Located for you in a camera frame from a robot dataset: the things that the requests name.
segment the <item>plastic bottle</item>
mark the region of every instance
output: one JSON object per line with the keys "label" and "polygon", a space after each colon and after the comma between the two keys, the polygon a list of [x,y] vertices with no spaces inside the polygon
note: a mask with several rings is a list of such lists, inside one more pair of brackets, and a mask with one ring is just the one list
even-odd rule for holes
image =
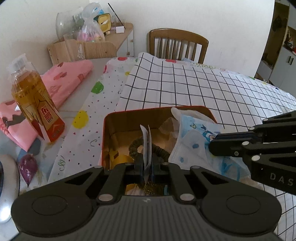
{"label": "plastic bottle", "polygon": [[46,142],[54,142],[64,131],[61,119],[40,74],[26,54],[17,57],[7,67],[12,82],[12,96],[20,110]]}

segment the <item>pink cloth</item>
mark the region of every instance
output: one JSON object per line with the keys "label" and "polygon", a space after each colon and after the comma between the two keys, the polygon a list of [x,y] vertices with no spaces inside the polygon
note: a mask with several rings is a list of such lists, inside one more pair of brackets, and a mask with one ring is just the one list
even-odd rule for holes
{"label": "pink cloth", "polygon": [[[60,63],[53,66],[41,78],[56,107],[59,108],[75,88],[93,69],[90,60]],[[28,151],[38,136],[21,111],[15,111],[17,103],[10,101],[0,104],[0,130],[15,144]]]}

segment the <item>white grid tablecloth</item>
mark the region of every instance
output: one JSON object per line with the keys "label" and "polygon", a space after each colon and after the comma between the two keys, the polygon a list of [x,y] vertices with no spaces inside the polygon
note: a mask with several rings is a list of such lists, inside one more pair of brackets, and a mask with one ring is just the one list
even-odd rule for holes
{"label": "white grid tablecloth", "polygon": [[[218,69],[164,61],[140,53],[130,71],[117,111],[202,105],[226,132],[247,131],[262,119],[296,110],[296,99],[270,84]],[[275,233],[296,239],[296,196],[261,184],[277,197],[282,216]]]}

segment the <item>wooden chair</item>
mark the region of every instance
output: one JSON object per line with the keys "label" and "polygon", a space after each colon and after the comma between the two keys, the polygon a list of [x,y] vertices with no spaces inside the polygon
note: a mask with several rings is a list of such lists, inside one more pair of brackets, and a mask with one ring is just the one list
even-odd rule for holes
{"label": "wooden chair", "polygon": [[189,46],[190,42],[195,43],[191,60],[194,61],[195,58],[195,52],[196,52],[196,46],[197,44],[200,44],[202,46],[202,49],[200,51],[200,57],[198,59],[199,64],[203,64],[203,61],[205,59],[205,54],[207,52],[207,47],[209,45],[209,41],[204,38],[203,36],[200,36],[198,34],[180,30],[180,29],[174,29],[174,28],[158,28],[153,29],[149,32],[149,52],[153,56],[155,56],[155,38],[160,38],[160,45],[159,45],[159,58],[162,58],[162,52],[163,52],[163,39],[167,39],[166,49],[165,49],[165,58],[169,58],[169,45],[170,45],[170,39],[174,40],[173,50],[172,50],[172,57],[171,59],[176,60],[176,41],[181,40],[180,50],[179,50],[179,57],[178,60],[181,60],[182,53],[183,53],[183,47],[184,47],[184,41],[188,41],[187,48],[186,48],[186,54],[185,57],[188,58],[189,54]]}

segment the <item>chair backrest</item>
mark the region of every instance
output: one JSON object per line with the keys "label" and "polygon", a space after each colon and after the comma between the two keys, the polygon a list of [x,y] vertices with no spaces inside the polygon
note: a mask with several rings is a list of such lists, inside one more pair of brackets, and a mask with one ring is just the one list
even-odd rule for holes
{"label": "chair backrest", "polygon": [[198,59],[199,64],[203,64],[203,61],[205,59],[205,54],[207,52],[207,47],[209,45],[209,41],[204,38],[203,36],[200,36],[198,34],[180,30],[180,29],[174,29],[174,28],[158,28],[153,29],[149,32],[149,52],[153,56],[155,56],[155,38],[160,38],[160,44],[159,44],[159,58],[162,58],[163,53],[163,39],[167,39],[167,44],[165,48],[165,58],[169,59],[169,45],[170,45],[170,39],[174,40],[173,50],[172,50],[172,56],[171,59],[177,59],[177,51],[176,51],[176,41],[181,40],[180,50],[179,50],[179,56],[178,60],[181,60],[182,54],[183,54],[183,47],[184,47],[184,41],[187,41],[187,48],[186,48],[186,54],[185,57],[188,58],[189,54],[189,46],[190,43],[195,43],[191,60],[194,61],[195,58],[195,52],[196,52],[196,46],[197,44],[200,44],[202,46],[200,51],[200,56]]}

